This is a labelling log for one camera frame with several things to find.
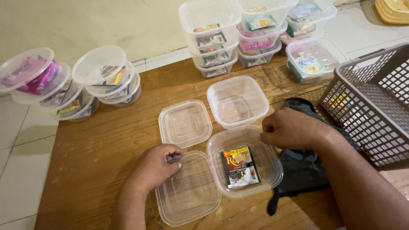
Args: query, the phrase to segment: white tile floor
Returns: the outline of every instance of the white tile floor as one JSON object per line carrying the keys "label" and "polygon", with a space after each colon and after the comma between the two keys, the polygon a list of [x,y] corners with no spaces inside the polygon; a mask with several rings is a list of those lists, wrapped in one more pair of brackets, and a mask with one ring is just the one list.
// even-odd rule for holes
{"label": "white tile floor", "polygon": [[[354,59],[409,42],[409,27],[385,25],[374,12],[374,0],[338,7],[324,26],[332,39]],[[139,73],[191,57],[187,48],[134,62]],[[58,122],[34,106],[0,97],[0,230],[32,230],[47,175]]]}

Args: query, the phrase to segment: wooden table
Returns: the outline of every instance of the wooden table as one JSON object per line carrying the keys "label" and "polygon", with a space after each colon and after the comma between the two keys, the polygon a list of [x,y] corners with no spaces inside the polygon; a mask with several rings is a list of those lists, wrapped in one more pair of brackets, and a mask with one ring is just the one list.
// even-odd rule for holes
{"label": "wooden table", "polygon": [[[198,99],[210,115],[212,135],[224,130],[214,120],[206,98],[208,87],[215,82],[241,75],[253,77],[270,102],[268,115],[282,108],[285,99],[295,96],[318,107],[330,79],[299,84],[293,80],[286,61],[287,57],[279,53],[269,63],[254,68],[244,68],[238,61],[230,74],[214,79],[203,78],[192,59],[179,61],[141,73],[142,94],[131,106],[100,104],[96,113],[83,122],[60,122],[36,229],[108,229],[122,182],[147,148],[162,143],[158,125],[162,109]],[[206,152],[206,144],[186,151]],[[277,213],[270,217],[266,209],[272,193],[246,199],[223,197],[215,212],[178,228],[333,230],[343,226],[331,189],[282,198]],[[146,224],[147,229],[173,228],[161,220],[154,191],[147,200]]]}

